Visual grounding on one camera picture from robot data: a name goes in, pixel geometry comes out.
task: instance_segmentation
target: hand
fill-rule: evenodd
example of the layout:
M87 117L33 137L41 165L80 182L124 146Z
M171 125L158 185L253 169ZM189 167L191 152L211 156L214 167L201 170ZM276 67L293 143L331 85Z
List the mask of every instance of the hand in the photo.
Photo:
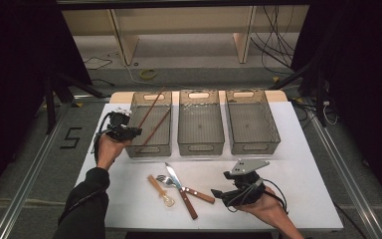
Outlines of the hand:
M122 153L123 149L131 143L132 140L116 141L108 135L103 134L98 142L97 167L109 170L114 160Z
M275 194L269 187L266 191ZM249 212L265 223L277 228L286 238L302 238L281 204L273 197L263 194L255 203L236 206L238 210Z

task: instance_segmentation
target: person's left hand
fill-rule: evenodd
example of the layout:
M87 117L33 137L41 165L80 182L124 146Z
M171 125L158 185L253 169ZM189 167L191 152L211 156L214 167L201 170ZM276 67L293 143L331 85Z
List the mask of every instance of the person's left hand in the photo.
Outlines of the person's left hand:
M109 170L114 160L122 153L123 149L131 143L132 140L116 141L108 135L103 134L98 143L97 167Z

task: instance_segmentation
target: gray basket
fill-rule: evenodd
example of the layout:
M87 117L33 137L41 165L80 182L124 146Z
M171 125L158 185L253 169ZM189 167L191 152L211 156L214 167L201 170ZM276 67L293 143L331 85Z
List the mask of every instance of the gray basket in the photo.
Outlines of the gray basket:
M218 91L180 92L178 146L181 155L220 155L225 136Z
M273 154L281 142L263 89L226 92L232 154Z
M134 93L131 102L131 119L128 126L139 126L142 119L151 108L158 93ZM153 109L142 124L142 133L137 136L130 146L126 148L129 157L170 156L171 149L171 122L172 122L172 93L163 92ZM153 136L145 143L153 130L160 123Z

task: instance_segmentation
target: floor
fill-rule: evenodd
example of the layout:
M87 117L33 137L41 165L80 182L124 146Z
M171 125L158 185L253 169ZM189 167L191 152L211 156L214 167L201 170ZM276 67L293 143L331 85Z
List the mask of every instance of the floor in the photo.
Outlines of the floor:
M252 36L260 46L263 46L261 39L267 41L268 37L267 34ZM255 43L250 46L247 63L239 64L230 34L141 36L128 68L120 63L113 37L76 37L75 40L94 80L94 88L107 94L159 90L161 85L169 90L215 86L220 89L237 86L267 88L290 72L275 59L262 55ZM286 40L294 46L297 34L287 33ZM270 42L270 45L275 48L277 42ZM275 56L290 62L289 56ZM157 77L154 80L141 79L139 71L142 69L155 69ZM295 81L283 89L289 99L300 100L297 93L299 83ZM52 238L57 227L65 198L75 185L89 150L98 116L107 103L107 99L87 97L86 93L75 88L72 92L77 96L74 104L68 107L57 104L61 126L55 134L45 135L46 109L38 109L37 117L23 138L23 146L16 153L17 159L8 165L0 179L0 225L11 203L22 193L20 189L25 190L19 211L13 212L14 218L9 220L8 238ZM310 99L302 100L303 104L310 104ZM359 227L366 238L382 238L382 188L362 160L344 121L335 122L336 116L331 114L327 127L322 128L307 110L298 106L294 110L344 225L344 229L338 232L303 231L303 235L311 238L363 238L356 229ZM67 140L68 133L79 140ZM327 147L325 141L335 146ZM46 143L50 144L49 148L44 148ZM340 173L341 169L336 169L342 162L351 175L349 180ZM36 166L37 174L32 173L32 165ZM372 217L364 217L365 212ZM124 232L106 230L106 238L124 237Z

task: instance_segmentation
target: black device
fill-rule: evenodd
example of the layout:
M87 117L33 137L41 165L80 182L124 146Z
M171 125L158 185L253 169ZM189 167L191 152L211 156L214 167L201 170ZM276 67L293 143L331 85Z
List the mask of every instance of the black device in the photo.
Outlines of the black device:
M222 199L226 207L255 203L266 192L263 179L256 173L256 169L269 164L262 160L239 160L231 171L223 173L226 179L234 180L238 189L228 192L212 189L213 195Z
M95 162L98 161L98 142L103 134L107 134L109 137L113 138L116 141L129 140L141 135L142 128L127 126L130 119L129 114L131 114L131 112L127 112L124 110L116 110L114 112L107 113L106 116L104 116L103 120L101 121L98 132L95 134ZM102 130L107 118L110 118L109 124L107 125L107 129Z

